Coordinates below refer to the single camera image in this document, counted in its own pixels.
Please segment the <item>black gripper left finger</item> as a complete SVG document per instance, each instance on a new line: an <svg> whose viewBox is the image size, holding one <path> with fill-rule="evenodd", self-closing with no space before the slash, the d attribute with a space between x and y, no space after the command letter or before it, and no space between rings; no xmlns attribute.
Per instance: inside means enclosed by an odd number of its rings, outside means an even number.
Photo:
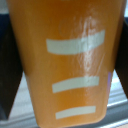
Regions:
<svg viewBox="0 0 128 128"><path fill-rule="evenodd" d="M9 118L22 73L10 17L0 14L0 120Z"/></svg>

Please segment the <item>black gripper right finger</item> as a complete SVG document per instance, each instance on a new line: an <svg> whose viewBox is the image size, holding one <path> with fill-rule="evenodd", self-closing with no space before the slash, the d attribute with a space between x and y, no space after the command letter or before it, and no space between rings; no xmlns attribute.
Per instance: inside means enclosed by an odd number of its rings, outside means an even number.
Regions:
<svg viewBox="0 0 128 128"><path fill-rule="evenodd" d="M123 18L115 70L125 91L128 91L128 17Z"/></svg>

